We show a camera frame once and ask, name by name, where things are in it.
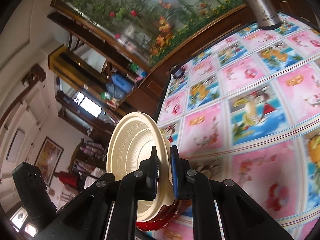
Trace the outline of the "stainless steel thermos jug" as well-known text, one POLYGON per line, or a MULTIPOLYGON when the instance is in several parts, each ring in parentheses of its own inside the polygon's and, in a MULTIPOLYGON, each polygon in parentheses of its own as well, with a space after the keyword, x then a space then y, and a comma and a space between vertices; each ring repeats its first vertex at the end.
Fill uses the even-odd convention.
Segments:
POLYGON ((281 26, 281 20, 270 0, 244 0, 252 10, 257 24, 263 30, 275 30, 281 26))

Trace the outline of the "small beige plastic bowl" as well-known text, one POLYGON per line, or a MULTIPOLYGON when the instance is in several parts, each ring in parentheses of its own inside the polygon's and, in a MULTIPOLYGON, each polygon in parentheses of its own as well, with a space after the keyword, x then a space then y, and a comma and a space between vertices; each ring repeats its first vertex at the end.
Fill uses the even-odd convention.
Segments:
POLYGON ((140 163, 150 158, 153 146, 159 159, 157 193, 153 201, 138 202, 138 222, 151 221, 161 208, 174 203, 169 161, 171 144, 149 115, 132 112, 117 124, 108 146, 106 171, 114 174, 116 180, 138 170, 140 163))

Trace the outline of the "colourful patterned tablecloth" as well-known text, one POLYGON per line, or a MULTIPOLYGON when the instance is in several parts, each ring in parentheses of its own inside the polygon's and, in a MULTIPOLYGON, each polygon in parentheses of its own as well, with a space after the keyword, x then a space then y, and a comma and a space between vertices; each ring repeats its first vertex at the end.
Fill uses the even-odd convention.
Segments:
POLYGON ((232 179, 304 239, 319 219, 319 28, 281 12, 214 42, 171 78, 157 125, 181 158, 232 179))

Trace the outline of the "large red glass plate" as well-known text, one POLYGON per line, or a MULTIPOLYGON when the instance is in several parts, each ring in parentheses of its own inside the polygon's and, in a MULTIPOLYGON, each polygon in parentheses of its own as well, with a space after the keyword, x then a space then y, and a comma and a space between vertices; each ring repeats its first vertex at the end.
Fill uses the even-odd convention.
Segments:
POLYGON ((141 231, 157 231, 165 227, 171 220, 178 217, 191 207, 192 200, 175 200, 170 206, 161 207, 159 213, 148 222, 136 222, 136 228, 141 231))

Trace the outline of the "floral glass partition panel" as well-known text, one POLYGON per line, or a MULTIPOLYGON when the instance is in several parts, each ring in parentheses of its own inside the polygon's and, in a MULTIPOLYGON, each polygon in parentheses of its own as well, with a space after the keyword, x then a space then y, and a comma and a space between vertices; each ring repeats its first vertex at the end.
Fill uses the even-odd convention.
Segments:
POLYGON ((243 0, 54 0, 152 67, 243 0))

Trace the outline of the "small black jar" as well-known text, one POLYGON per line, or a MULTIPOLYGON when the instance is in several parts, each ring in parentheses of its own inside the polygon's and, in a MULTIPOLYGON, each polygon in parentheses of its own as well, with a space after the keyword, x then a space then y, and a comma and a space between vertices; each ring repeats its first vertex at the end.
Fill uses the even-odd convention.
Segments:
POLYGON ((180 79, 184 75, 184 73, 185 73, 185 70, 180 65, 175 65, 171 69, 171 74, 174 79, 180 79))

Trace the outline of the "blue thermos flask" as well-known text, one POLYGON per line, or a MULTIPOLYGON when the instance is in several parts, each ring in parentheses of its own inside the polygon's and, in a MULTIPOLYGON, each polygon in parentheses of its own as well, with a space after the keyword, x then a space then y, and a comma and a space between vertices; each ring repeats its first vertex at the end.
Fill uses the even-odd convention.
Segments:
POLYGON ((134 88, 134 83, 120 74, 112 75, 111 80, 116 86, 122 89, 125 93, 131 92, 131 90, 134 88))

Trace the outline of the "framed wall picture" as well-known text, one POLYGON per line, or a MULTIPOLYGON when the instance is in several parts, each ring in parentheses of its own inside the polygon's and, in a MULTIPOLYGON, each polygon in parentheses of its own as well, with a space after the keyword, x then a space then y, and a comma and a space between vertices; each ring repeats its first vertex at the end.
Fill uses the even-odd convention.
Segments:
POLYGON ((60 161, 64 148, 46 137, 40 151, 36 157, 35 166, 41 171, 44 183, 50 186, 53 173, 56 170, 57 164, 60 161))

